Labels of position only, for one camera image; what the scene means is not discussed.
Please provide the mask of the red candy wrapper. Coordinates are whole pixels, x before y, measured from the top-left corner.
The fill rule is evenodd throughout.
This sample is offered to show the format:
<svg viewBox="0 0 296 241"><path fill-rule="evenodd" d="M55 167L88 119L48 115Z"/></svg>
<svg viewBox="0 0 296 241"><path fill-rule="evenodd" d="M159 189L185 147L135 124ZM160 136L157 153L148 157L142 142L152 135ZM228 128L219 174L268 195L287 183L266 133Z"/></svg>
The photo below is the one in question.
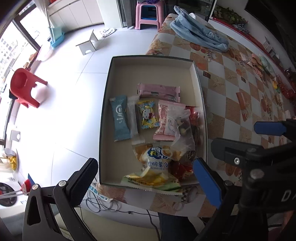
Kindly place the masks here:
<svg viewBox="0 0 296 241"><path fill-rule="evenodd" d="M191 164L185 165L178 161L171 161L169 166L169 172L179 181L183 181L192 176L193 167Z"/></svg>

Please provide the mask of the clear bag of candies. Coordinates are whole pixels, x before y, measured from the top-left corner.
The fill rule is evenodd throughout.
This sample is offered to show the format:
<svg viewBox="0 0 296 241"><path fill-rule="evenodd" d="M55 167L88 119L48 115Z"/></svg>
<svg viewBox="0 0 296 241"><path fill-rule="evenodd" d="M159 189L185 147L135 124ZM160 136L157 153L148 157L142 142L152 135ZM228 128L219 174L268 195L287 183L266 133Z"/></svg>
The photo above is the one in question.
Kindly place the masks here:
<svg viewBox="0 0 296 241"><path fill-rule="evenodd" d="M173 109L168 112L168 120L172 121L175 139L171 144L173 160L180 161L188 152L195 153L196 144L190 123L189 109Z"/></svg>

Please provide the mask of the potato sticks snack bag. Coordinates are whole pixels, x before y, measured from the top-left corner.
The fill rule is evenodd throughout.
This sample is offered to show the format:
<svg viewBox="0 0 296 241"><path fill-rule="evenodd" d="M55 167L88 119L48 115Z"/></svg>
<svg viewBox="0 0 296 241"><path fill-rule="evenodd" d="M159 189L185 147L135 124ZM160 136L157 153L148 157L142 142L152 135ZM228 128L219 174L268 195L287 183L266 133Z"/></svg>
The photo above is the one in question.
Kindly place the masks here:
<svg viewBox="0 0 296 241"><path fill-rule="evenodd" d="M142 168L123 176L121 185L163 195L182 195L181 184L170 173L170 167L180 161L185 152L164 142L137 144L133 146L133 152Z"/></svg>

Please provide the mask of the white translucent snack bar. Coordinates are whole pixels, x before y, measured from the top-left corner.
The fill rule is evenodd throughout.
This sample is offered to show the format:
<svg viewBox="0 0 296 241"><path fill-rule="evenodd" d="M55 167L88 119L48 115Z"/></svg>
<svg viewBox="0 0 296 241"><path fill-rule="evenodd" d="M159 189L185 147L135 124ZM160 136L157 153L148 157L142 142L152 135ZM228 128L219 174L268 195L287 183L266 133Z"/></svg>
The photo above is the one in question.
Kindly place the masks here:
<svg viewBox="0 0 296 241"><path fill-rule="evenodd" d="M137 125L137 102L139 101L139 96L134 95L127 98L127 119L128 126L130 129L130 138L132 145L139 145L145 143L145 139L138 132Z"/></svg>

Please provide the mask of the hello kitty candy packet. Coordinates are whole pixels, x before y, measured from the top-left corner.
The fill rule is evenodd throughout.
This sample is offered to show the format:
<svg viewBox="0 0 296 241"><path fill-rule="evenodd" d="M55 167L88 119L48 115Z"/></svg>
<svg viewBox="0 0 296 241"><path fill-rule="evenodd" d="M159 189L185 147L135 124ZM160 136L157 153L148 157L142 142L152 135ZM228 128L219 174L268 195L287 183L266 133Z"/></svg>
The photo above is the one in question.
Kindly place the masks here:
<svg viewBox="0 0 296 241"><path fill-rule="evenodd" d="M156 113L154 112L155 102L153 100L140 100L137 102L137 105L142 117L142 129L158 128L159 121Z"/></svg>

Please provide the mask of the pink wafer bar packet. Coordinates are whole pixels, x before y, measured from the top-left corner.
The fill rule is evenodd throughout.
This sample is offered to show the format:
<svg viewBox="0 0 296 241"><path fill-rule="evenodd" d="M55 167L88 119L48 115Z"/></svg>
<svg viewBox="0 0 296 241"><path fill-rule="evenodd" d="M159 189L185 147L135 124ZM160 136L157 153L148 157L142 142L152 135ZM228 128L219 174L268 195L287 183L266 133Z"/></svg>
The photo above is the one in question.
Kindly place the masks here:
<svg viewBox="0 0 296 241"><path fill-rule="evenodd" d="M137 85L137 94L140 97L158 98L178 103L181 102L181 89L179 86L139 83Z"/></svg>

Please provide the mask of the red shiny snack packet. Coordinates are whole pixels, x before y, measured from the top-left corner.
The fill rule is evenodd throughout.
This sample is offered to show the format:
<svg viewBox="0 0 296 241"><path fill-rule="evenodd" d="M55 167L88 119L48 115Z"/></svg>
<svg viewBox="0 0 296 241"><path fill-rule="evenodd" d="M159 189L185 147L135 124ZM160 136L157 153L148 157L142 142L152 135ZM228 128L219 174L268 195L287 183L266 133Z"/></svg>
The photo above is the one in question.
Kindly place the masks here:
<svg viewBox="0 0 296 241"><path fill-rule="evenodd" d="M191 133L195 143L195 150L197 150L204 144L206 134L202 109L197 106L189 105L187 105L185 109L190 111L189 121L191 125Z"/></svg>

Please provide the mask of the beige cardboard box tray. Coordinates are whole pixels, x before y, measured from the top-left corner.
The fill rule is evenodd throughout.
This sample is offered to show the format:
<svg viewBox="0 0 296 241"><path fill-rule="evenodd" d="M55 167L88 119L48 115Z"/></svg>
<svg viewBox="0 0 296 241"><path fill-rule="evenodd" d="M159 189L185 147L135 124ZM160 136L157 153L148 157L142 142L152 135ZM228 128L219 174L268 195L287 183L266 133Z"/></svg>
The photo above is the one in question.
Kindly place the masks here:
<svg viewBox="0 0 296 241"><path fill-rule="evenodd" d="M178 162L208 159L202 88L194 61L164 56L115 56L104 93L99 182L177 193L197 184L170 171Z"/></svg>

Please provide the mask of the patterned checkered tablecloth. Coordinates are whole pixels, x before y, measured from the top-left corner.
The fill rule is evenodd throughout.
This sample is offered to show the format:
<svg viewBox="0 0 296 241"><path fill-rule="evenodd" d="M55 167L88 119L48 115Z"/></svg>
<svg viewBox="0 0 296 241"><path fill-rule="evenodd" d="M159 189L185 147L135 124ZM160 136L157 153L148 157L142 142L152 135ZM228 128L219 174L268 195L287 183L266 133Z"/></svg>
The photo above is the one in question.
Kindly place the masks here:
<svg viewBox="0 0 296 241"><path fill-rule="evenodd" d="M181 39L170 28L175 14L169 14L151 43L148 54L191 59L199 73L205 99L208 142L216 137L247 142L270 148L286 143L284 137L261 136L254 132L257 121L285 120L287 105L283 95L273 87L269 76L260 78L255 70L241 61L259 55L260 50L233 30L213 23L228 37L230 48L218 53ZM151 211L167 214L210 217L215 208L201 189L188 194L191 201L183 204L179 197L153 194L137 189L98 185L98 191L109 198Z"/></svg>

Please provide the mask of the teal snack bar packet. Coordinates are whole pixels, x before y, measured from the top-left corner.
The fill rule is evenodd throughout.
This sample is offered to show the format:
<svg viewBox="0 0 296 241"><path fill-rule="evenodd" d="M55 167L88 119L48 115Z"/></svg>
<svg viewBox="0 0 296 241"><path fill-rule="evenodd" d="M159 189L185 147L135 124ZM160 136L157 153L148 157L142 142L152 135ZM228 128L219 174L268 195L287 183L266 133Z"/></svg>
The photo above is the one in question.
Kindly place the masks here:
<svg viewBox="0 0 296 241"><path fill-rule="evenodd" d="M126 115L126 95L119 95L109 99L114 120L114 141L130 139L130 129L128 127Z"/></svg>

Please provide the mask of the pink cranberry crisp packet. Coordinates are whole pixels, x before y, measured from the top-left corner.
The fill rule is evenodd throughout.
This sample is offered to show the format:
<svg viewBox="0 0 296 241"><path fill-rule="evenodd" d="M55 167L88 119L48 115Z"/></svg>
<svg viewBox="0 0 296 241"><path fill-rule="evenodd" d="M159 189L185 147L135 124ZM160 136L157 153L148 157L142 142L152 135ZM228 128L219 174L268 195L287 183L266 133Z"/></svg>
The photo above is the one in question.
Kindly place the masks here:
<svg viewBox="0 0 296 241"><path fill-rule="evenodd" d="M171 102L167 100L159 100L158 113L159 113L159 128L153 135L155 141L173 141L177 127L172 117L169 117L169 113L182 112L186 105L177 102Z"/></svg>

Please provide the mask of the red plastic stool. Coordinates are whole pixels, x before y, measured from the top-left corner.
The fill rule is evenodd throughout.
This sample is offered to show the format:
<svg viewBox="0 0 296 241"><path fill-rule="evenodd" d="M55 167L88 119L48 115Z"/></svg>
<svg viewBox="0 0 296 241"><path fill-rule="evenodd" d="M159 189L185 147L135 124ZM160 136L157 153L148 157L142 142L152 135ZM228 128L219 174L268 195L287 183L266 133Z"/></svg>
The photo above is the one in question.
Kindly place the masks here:
<svg viewBox="0 0 296 241"><path fill-rule="evenodd" d="M40 103L31 96L31 91L37 86L37 82L48 85L47 81L37 77L24 68L18 68L11 78L10 91L17 98L16 100L26 108L29 105L38 108Z"/></svg>

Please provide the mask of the white small stool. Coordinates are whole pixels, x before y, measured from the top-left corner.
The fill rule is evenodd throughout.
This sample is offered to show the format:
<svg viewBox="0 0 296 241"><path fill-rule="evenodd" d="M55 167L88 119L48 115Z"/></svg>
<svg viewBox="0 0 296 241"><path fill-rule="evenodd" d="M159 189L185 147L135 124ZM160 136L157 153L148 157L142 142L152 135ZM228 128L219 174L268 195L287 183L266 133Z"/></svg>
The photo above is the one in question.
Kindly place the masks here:
<svg viewBox="0 0 296 241"><path fill-rule="evenodd" d="M79 48L82 55L86 55L89 52L95 52L97 49L99 39L96 37L94 30L88 32L86 37L77 44L76 47Z"/></svg>

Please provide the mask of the light blue garment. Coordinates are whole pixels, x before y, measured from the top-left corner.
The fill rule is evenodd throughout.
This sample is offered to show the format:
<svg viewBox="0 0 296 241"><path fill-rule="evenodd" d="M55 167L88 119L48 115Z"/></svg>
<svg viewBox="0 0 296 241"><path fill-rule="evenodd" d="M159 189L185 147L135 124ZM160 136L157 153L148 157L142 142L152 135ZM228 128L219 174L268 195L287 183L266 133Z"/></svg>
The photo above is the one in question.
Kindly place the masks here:
<svg viewBox="0 0 296 241"><path fill-rule="evenodd" d="M210 28L192 18L184 9L174 6L178 16L170 23L171 29L181 38L202 47L227 52L229 42Z"/></svg>

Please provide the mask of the pink plastic stool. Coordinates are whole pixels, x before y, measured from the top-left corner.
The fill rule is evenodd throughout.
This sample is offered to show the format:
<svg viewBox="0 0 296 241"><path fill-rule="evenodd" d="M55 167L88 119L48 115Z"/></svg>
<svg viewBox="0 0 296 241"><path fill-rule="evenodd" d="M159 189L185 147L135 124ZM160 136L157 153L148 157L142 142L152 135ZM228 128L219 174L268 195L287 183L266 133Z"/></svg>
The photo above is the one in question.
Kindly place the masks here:
<svg viewBox="0 0 296 241"><path fill-rule="evenodd" d="M159 30L164 22L164 1L157 3L137 2L135 9L135 29L141 25L155 25Z"/></svg>

